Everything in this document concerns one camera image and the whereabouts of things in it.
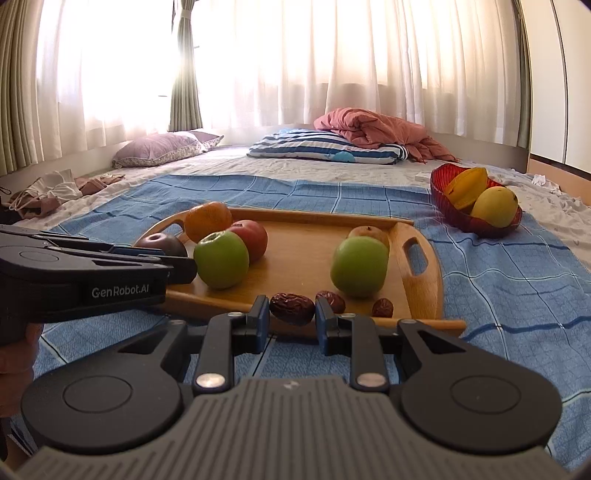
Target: pillow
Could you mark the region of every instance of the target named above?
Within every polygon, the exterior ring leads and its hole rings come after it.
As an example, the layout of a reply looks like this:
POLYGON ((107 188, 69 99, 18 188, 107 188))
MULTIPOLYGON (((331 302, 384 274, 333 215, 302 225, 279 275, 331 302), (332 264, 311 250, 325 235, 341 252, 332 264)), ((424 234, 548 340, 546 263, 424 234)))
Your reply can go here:
POLYGON ((248 155, 390 165, 408 158, 408 151, 396 144, 360 148, 326 130, 294 129, 266 136, 249 149, 248 155))
POLYGON ((209 151, 222 138, 223 136, 195 131, 147 135, 121 148, 113 157, 113 166, 156 167, 209 151))

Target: green apple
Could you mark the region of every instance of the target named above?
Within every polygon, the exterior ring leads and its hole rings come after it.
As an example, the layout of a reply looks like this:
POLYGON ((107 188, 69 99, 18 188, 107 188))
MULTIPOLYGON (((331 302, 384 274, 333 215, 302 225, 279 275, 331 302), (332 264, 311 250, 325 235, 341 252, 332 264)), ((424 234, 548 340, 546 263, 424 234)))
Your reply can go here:
POLYGON ((197 274, 211 288, 229 288, 248 272, 248 249, 242 239, 228 230, 209 234, 193 250, 197 274))
POLYGON ((365 298, 380 291, 388 271, 388 249, 370 236, 353 236, 335 250, 330 279, 351 297, 365 298))

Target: hand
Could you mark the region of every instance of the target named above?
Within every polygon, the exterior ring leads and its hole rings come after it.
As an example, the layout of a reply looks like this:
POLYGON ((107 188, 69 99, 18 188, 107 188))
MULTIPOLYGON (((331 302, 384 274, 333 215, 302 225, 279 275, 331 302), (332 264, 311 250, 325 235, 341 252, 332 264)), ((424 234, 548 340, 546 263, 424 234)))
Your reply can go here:
POLYGON ((0 417, 20 410, 21 397, 33 381, 33 364, 39 351, 43 325, 27 325, 25 339, 0 347, 0 417))

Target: pink blanket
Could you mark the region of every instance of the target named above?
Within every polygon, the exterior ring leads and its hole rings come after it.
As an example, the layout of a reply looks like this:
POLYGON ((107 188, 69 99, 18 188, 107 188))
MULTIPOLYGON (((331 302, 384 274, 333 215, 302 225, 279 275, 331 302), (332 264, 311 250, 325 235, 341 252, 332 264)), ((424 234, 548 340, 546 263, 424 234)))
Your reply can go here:
POLYGON ((337 108, 314 121, 318 130, 332 130, 361 148, 379 148, 384 143, 404 145, 411 158, 458 161, 424 126, 395 116, 362 108, 337 108))

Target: yellow mango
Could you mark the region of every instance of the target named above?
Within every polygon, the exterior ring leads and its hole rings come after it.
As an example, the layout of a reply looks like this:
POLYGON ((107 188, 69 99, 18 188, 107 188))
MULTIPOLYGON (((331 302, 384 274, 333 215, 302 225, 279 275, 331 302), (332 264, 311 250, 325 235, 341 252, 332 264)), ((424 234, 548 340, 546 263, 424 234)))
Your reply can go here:
POLYGON ((471 215, 492 226, 504 228, 511 224, 517 213, 517 195, 506 187, 486 189, 476 200, 471 215))
POLYGON ((463 210, 474 205, 476 199, 486 190, 487 182, 485 168, 469 168, 452 179, 443 193, 456 209, 463 210))

